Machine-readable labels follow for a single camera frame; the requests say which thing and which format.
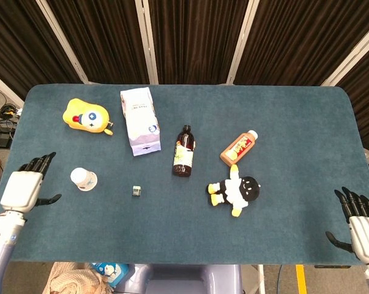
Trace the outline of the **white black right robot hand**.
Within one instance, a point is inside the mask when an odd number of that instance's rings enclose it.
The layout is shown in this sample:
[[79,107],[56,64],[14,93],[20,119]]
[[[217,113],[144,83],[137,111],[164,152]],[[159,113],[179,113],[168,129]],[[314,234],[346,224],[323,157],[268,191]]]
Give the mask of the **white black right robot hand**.
[[334,193],[348,224],[351,242],[342,242],[329,231],[326,231],[326,237],[335,247],[354,254],[363,264],[369,265],[369,199],[346,187],[334,190]]

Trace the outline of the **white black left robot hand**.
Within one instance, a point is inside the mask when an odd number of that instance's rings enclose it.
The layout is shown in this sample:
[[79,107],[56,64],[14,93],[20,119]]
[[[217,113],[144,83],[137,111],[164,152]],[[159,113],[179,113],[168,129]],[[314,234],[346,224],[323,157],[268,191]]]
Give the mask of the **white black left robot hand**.
[[5,211],[26,214],[36,206],[52,205],[62,194],[39,198],[40,189],[56,152],[33,158],[14,171],[6,184],[0,204]]

